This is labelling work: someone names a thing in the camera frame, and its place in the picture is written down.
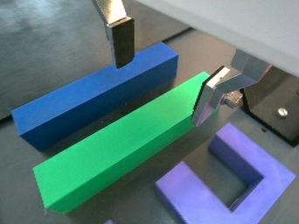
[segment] square frame block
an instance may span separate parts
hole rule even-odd
[[[231,207],[184,162],[157,180],[159,197],[181,223],[259,223],[295,175],[229,123],[216,133],[209,151],[248,184]]]

